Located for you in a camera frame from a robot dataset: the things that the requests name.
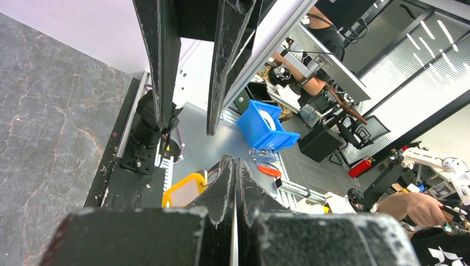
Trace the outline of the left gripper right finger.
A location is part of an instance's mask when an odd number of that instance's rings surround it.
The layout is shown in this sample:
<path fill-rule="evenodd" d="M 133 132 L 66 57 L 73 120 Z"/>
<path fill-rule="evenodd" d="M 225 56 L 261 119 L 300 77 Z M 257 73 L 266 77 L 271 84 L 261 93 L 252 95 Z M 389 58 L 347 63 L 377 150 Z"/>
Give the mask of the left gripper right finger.
<path fill-rule="evenodd" d="M 276 201 L 244 160 L 236 169 L 240 265 L 419 265 L 384 214 L 307 214 Z"/>

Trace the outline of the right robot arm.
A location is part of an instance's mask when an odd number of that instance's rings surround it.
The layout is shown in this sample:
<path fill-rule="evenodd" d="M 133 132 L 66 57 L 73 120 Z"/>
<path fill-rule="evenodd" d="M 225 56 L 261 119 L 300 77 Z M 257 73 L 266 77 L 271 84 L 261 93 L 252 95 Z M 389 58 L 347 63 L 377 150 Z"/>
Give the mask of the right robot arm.
<path fill-rule="evenodd" d="M 208 92 L 207 133 L 214 135 L 223 104 L 252 53 L 264 10 L 262 1 L 135 1 L 134 8 L 150 62 L 152 89 L 139 100 L 123 168 L 151 175 L 156 154 L 169 145 L 180 109 L 173 102 L 181 39 L 214 43 Z"/>

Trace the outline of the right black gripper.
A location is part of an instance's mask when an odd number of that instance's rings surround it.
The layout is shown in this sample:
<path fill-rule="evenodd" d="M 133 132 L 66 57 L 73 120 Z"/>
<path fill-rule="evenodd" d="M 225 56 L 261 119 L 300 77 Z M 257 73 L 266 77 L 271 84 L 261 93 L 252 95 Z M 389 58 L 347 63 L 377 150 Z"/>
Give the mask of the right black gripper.
<path fill-rule="evenodd" d="M 232 68 L 256 31 L 262 1 L 133 1 L 150 63 L 156 125 L 170 123 L 180 37 L 214 42 L 207 104 L 213 136 L 231 83 Z"/>

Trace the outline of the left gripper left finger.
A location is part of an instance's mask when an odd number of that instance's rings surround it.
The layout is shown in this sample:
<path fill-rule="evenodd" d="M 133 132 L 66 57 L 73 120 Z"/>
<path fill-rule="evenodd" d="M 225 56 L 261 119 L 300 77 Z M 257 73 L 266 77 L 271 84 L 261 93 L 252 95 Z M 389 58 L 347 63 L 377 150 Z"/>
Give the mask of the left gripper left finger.
<path fill-rule="evenodd" d="M 40 265 L 230 265 L 235 163 L 182 208 L 83 208 L 58 226 Z"/>

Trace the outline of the key with yellow tag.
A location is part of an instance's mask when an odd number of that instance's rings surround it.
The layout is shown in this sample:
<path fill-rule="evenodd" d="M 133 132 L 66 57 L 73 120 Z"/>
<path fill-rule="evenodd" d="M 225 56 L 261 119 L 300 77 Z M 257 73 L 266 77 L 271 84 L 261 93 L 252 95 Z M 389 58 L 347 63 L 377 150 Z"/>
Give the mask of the key with yellow tag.
<path fill-rule="evenodd" d="M 199 170 L 171 186 L 162 196 L 161 207 L 185 207 L 208 186 L 207 171 Z"/>

